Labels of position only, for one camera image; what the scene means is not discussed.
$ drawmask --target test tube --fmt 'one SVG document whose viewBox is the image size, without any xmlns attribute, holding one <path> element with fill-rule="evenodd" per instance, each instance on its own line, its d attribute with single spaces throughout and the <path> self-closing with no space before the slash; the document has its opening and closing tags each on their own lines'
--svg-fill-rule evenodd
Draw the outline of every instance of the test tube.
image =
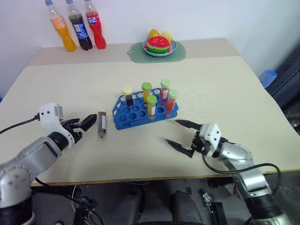
<svg viewBox="0 0 300 225">
<path fill-rule="evenodd" d="M 170 79 L 162 79 L 160 85 L 160 98 L 162 99 L 160 103 L 163 105 L 166 103 L 166 99 L 168 98 L 168 91 L 171 85 L 171 81 Z"/>
<path fill-rule="evenodd" d="M 123 89 L 122 89 L 122 92 L 125 96 L 125 101 L 126 101 L 126 104 L 127 106 L 131 106 L 133 105 L 133 99 L 132 99 L 132 89 L 130 86 L 125 86 Z"/>
<path fill-rule="evenodd" d="M 148 117 L 150 120 L 154 119 L 154 114 L 155 114 L 155 104 L 157 102 L 157 98 L 154 95 L 149 95 L 147 97 L 147 113 L 150 117 Z"/>
<path fill-rule="evenodd" d="M 166 109 L 167 111 L 172 111 L 174 109 L 176 99 L 178 98 L 179 93 L 176 90 L 169 90 L 168 92 L 168 100 L 167 100 L 167 105 Z"/>
<path fill-rule="evenodd" d="M 98 135 L 103 138 L 106 134 L 106 111 L 100 110 L 98 112 Z"/>
<path fill-rule="evenodd" d="M 147 102 L 147 97 L 151 94 L 152 85 L 149 82 L 142 83 L 144 102 Z"/>
</svg>

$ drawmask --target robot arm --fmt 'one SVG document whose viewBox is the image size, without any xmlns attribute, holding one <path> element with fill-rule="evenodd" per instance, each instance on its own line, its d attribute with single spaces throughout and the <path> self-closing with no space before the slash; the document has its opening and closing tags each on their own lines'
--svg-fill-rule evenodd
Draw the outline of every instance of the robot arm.
<svg viewBox="0 0 300 225">
<path fill-rule="evenodd" d="M 0 224 L 30 224 L 32 213 L 30 185 L 45 172 L 65 148 L 71 148 L 97 119 L 90 115 L 81 123 L 79 119 L 62 121 L 62 107 L 46 104 L 39 111 L 42 126 L 49 135 L 41 137 L 23 149 L 15 158 L 0 165 Z"/>
<path fill-rule="evenodd" d="M 262 225 L 291 225 L 288 217 L 282 212 L 272 191 L 259 168 L 251 168 L 254 161 L 251 152 L 238 144 L 228 142 L 221 137 L 217 124 L 199 125 L 188 120 L 176 120 L 179 124 L 197 130 L 190 150 L 180 144 L 167 140 L 176 150 L 190 158 L 195 151 L 202 154 L 204 163 L 217 173 L 232 174 L 240 195 L 257 224 Z M 229 171 L 220 171 L 212 168 L 205 158 L 216 158 Z"/>
</svg>

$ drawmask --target white wall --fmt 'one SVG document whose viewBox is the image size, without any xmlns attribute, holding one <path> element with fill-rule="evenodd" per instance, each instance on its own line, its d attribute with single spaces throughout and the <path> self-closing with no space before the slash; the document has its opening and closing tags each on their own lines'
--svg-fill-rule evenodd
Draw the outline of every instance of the white wall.
<svg viewBox="0 0 300 225">
<path fill-rule="evenodd" d="M 67 20 L 64 0 L 53 0 Z M 84 11 L 84 1 L 74 0 Z M 226 38 L 259 75 L 300 39 L 300 0 L 94 0 L 108 44 L 143 41 L 156 28 L 176 40 Z M 6 0 L 0 8 L 0 96 L 40 47 L 62 46 L 43 0 Z"/>
</svg>

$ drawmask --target beige table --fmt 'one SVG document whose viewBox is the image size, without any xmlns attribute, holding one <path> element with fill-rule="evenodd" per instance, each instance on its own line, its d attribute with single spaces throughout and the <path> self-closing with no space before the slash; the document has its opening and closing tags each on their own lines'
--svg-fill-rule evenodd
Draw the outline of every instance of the beige table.
<svg viewBox="0 0 300 225">
<path fill-rule="evenodd" d="M 157 64 L 131 62 L 127 44 L 74 53 L 42 49 L 0 104 L 0 129 L 33 117 L 40 105 L 49 102 L 63 105 L 65 119 L 83 119 L 106 109 L 107 136 L 100 139 L 93 126 L 40 179 L 92 183 L 215 176 L 200 154 L 190 159 L 164 141 L 168 138 L 186 148 L 191 144 L 195 131 L 174 119 L 121 131 L 114 126 L 111 111 L 124 85 L 139 91 L 143 82 L 159 87 L 160 80 L 169 77 L 172 89 L 180 93 L 178 119 L 218 123 L 223 137 L 249 148 L 257 164 L 300 169 L 299 136 L 237 51 L 222 39 L 182 43 L 187 50 L 185 60 Z M 3 133 L 0 163 L 44 135 L 38 121 Z M 222 168 L 214 160 L 210 163 Z"/>
</svg>

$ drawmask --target green mat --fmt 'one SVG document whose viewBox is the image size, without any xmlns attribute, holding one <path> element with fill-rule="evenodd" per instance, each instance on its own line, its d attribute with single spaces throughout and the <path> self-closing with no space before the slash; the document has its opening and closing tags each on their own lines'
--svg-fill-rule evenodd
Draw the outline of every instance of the green mat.
<svg viewBox="0 0 300 225">
<path fill-rule="evenodd" d="M 130 47 L 127 52 L 133 62 L 137 63 L 155 63 L 155 62 L 177 62 L 181 61 L 186 57 L 186 50 L 184 46 L 177 41 L 177 48 L 175 51 L 164 57 L 155 57 L 148 55 L 142 47 L 142 42 L 135 43 Z"/>
</svg>

